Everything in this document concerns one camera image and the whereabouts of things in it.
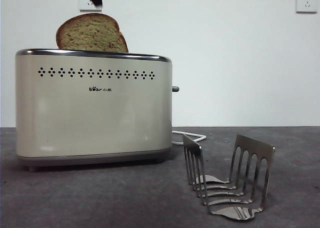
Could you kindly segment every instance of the dark gray countertop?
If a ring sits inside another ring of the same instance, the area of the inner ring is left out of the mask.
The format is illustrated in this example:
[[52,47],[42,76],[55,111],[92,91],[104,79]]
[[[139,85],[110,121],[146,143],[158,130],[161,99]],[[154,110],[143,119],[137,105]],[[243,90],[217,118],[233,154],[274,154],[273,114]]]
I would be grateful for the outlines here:
[[1,129],[2,228],[315,228],[320,224],[320,127],[179,127],[201,141],[207,174],[226,179],[236,135],[275,146],[265,210],[239,222],[209,215],[187,184],[182,146],[163,163],[134,161],[45,167],[15,155],[14,128]]

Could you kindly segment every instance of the white cable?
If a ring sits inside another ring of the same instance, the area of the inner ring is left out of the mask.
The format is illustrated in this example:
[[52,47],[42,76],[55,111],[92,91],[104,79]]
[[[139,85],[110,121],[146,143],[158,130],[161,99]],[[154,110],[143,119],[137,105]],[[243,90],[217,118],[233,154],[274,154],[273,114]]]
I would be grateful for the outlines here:
[[[172,131],[173,134],[180,134],[180,135],[187,135],[187,136],[192,136],[192,137],[199,137],[197,139],[194,139],[195,142],[199,142],[199,141],[202,141],[204,139],[206,139],[207,137],[203,134],[194,134],[194,133],[188,133],[188,132],[183,132],[183,131],[175,131],[173,130]],[[174,145],[183,145],[184,143],[183,142],[180,142],[180,141],[172,141],[172,144]]]

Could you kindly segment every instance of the cream toaster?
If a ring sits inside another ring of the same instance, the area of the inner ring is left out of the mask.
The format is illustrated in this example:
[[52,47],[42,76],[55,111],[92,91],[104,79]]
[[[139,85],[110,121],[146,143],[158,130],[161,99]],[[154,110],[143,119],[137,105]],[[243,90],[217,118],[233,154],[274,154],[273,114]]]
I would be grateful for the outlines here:
[[172,62],[24,49],[15,57],[16,154],[40,166],[162,160],[172,147]]

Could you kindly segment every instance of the wall outlet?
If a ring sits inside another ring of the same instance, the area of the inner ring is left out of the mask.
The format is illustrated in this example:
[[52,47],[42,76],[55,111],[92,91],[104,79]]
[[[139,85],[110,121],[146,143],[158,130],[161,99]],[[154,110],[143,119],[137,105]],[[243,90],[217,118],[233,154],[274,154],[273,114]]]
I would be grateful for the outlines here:
[[316,13],[318,6],[319,0],[296,0],[297,13]]
[[91,0],[78,0],[78,6],[81,12],[102,11],[102,6],[101,5],[95,6],[95,4]]

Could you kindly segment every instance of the toast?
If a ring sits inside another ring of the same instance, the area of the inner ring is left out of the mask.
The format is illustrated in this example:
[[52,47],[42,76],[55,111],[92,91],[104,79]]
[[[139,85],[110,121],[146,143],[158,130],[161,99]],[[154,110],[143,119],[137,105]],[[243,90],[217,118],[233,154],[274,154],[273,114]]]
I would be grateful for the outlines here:
[[67,20],[57,30],[55,40],[63,50],[129,52],[117,21],[101,13],[82,14]]

